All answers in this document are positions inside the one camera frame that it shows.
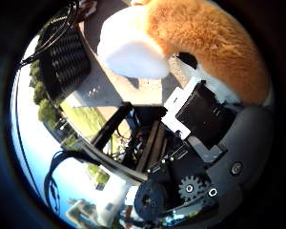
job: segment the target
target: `white fur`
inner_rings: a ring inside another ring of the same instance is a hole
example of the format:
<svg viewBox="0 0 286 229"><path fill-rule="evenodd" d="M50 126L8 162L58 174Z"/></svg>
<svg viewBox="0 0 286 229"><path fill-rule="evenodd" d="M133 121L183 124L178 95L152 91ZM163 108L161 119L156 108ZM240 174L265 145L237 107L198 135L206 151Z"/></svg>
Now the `white fur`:
<svg viewBox="0 0 286 229"><path fill-rule="evenodd" d="M131 7L109 17L103 24L97 54L112 72L131 77L159 79L170 72L167 58L149 35L132 25L143 7Z"/></svg>

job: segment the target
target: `wire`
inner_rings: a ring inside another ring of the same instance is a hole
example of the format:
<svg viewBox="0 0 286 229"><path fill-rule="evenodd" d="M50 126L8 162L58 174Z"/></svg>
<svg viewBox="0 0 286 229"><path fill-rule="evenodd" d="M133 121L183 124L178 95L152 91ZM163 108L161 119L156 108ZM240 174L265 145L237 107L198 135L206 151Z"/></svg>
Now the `wire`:
<svg viewBox="0 0 286 229"><path fill-rule="evenodd" d="M24 60L21 60L19 68L22 68L37 60L40 57L41 53L48 50L69 30L69 28L74 23L78 13L79 9L78 0L71 0L69 2L68 8L69 8L68 15L62 26L60 26L59 29L41 47L37 48L34 54L30 55L28 58Z"/></svg>
<svg viewBox="0 0 286 229"><path fill-rule="evenodd" d="M17 136L18 136L18 140L19 140L19 144L20 144L20 149L21 149L21 153L22 153L22 157L24 158L24 161L25 161L25 164L26 164L26 167L29 171L29 175L31 177L31 180L32 180L32 184L36 190L36 193L37 195L41 198L41 195L39 193L39 190L37 188L37 184L35 182L35 179L32 175L32 172L31 172L31 168L30 168L30 165L29 165L29 162L28 162L28 159L27 159L27 156L26 156L26 152L25 152L25 149L23 147L23 143L22 143L22 138L21 138L21 135L20 135L20 128L19 128L19 120L18 120L18 84L19 84L19 79L20 79L20 72L21 70L19 70L18 72L18 75L17 75L17 80L16 80L16 88L15 88L15 117L16 117L16 130L17 130Z"/></svg>

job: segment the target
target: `grass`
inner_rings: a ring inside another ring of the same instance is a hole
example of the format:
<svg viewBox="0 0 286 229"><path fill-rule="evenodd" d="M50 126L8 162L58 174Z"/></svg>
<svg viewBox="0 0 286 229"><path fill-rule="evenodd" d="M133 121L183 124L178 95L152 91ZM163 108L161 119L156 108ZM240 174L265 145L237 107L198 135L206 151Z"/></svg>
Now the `grass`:
<svg viewBox="0 0 286 229"><path fill-rule="evenodd" d="M60 107L64 111L65 116L72 124L73 128L88 141L92 140L106 123L105 118L97 108L73 108L66 101L62 102ZM111 148L109 150L110 154L117 151L117 145L117 136L116 134L113 134Z"/></svg>

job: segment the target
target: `tree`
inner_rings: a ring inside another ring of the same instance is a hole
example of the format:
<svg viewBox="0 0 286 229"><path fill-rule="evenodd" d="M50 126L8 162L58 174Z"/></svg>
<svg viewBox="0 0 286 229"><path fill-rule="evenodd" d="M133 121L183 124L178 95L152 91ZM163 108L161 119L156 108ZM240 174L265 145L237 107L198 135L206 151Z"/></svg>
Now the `tree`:
<svg viewBox="0 0 286 229"><path fill-rule="evenodd" d="M32 81L32 86L35 87L38 81L41 81L41 74L39 68L39 60L31 63L30 77Z"/></svg>
<svg viewBox="0 0 286 229"><path fill-rule="evenodd" d="M47 98L47 92L46 92L45 85L42 82L38 81L34 88L33 101L35 104L39 105L41 100L45 98Z"/></svg>
<svg viewBox="0 0 286 229"><path fill-rule="evenodd" d="M42 122L47 122L50 128L54 128L56 123L56 108L49 102L48 99L42 99L39 103L38 119Z"/></svg>

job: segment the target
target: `black cable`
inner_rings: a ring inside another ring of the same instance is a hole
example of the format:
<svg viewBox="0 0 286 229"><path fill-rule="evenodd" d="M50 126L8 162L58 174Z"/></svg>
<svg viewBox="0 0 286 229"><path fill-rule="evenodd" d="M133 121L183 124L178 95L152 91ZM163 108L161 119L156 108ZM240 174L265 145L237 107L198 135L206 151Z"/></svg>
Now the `black cable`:
<svg viewBox="0 0 286 229"><path fill-rule="evenodd" d="M54 156L52 157L50 169L49 169L48 173L46 174L46 177L44 180L44 195L45 195L46 203L52 210L54 210L54 209L51 206L50 195L49 195L49 192L52 193L52 187L51 187L52 185L56 186L57 193L58 193L58 187L56 185L54 178L52 177L52 174L53 174L54 170L57 168L57 166L62 161L64 161L65 159L68 159L70 157L77 158L80 160L84 160L84 161L87 161L89 163L95 164L97 166L100 165L99 161L91 158L85 152L80 152L80 151L79 152L78 151L58 151L58 152L56 152L54 154ZM55 195L52 195L52 196L55 199L55 202L57 202L58 198L55 197Z"/></svg>
<svg viewBox="0 0 286 229"><path fill-rule="evenodd" d="M19 68L22 68L37 60L40 57L41 53L45 52L53 44L55 44L69 30L69 28L74 23L78 13L78 9L79 9L78 0L71 0L69 2L69 12L63 25L41 47L39 47L34 54L30 55L28 58L24 60L21 60Z"/></svg>
<svg viewBox="0 0 286 229"><path fill-rule="evenodd" d="M37 192L37 195L41 198L41 195L39 193L39 190L37 188L37 184L35 182L35 179L32 175L32 172L31 172L31 168L30 168L30 165L29 165L29 162L28 162L28 159L27 159L27 156L26 156L26 153L25 153L25 149L23 147L23 144L22 144L22 138L21 138L21 135L20 135L20 128L19 128L19 121L18 121L18 83L19 83L19 79L20 79L20 72L21 70L19 70L18 72L18 75L17 75L17 81L15 82L16 83L16 88L15 88L15 117L16 117L16 130L17 130L17 136L18 136L18 140L19 140L19 144L20 144L20 149L21 149L21 153L22 153L22 157L24 158L25 160L25 164L26 164L26 167L29 171L29 175L31 177L31 180L32 180L32 183L33 183L33 186Z"/></svg>

